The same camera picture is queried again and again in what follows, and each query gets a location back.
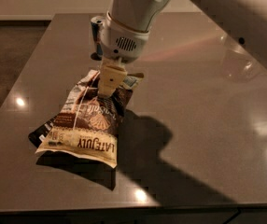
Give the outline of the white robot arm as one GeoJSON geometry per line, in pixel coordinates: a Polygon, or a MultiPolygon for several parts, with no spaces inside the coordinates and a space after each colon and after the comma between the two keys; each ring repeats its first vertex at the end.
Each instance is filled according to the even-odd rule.
{"type": "MultiPolygon", "coordinates": [[[[267,69],[267,0],[189,0],[267,69]]],[[[126,77],[126,63],[146,45],[152,23],[170,0],[111,0],[100,31],[99,94],[109,97],[126,77]]]]}

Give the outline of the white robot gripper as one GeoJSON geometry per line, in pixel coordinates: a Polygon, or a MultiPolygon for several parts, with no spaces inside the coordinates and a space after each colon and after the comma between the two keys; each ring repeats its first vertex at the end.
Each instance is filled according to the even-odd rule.
{"type": "Polygon", "coordinates": [[[105,56],[100,65],[98,96],[110,97],[126,78],[127,71],[122,63],[137,60],[146,43],[149,32],[141,33],[128,28],[106,13],[103,28],[100,31],[100,43],[105,56]]]}

